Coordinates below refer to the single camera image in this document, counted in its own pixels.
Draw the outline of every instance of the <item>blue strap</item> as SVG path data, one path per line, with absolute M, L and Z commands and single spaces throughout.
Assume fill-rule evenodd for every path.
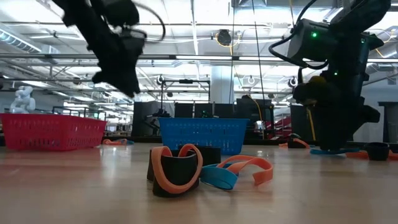
M 341 149 L 339 151 L 323 151 L 318 149 L 311 149 L 310 153 L 313 155 L 339 155 L 347 152 L 359 152 L 359 149 Z
M 238 176 L 227 170 L 231 165 L 225 164 L 223 168 L 218 168 L 217 164 L 204 166 L 200 173 L 200 181 L 223 190 L 232 190 Z

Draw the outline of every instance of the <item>wooden floor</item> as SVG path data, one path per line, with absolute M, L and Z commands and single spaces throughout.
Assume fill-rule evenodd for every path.
M 153 146 L 0 150 L 0 223 L 398 223 L 398 162 L 246 146 L 275 165 L 271 183 L 253 187 L 248 167 L 232 192 L 201 184 L 166 199 L 146 181 Z

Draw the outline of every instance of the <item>plastic basket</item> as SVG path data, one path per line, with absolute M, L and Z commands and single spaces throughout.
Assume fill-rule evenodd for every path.
M 6 146 L 66 151 L 101 144 L 105 121 L 57 114 L 1 114 Z
M 241 153 L 248 119 L 159 118 L 163 145 L 177 150 L 181 144 L 220 147 L 224 155 Z

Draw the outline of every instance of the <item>blue basket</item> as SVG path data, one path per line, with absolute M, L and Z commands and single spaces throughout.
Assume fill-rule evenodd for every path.
M 248 119 L 159 118 L 163 145 L 177 150 L 182 144 L 220 147 L 224 155 L 241 153 Z

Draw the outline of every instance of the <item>red basket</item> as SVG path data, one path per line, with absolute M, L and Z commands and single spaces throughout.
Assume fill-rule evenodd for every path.
M 101 144 L 106 121 L 57 114 L 0 114 L 6 146 L 66 151 Z

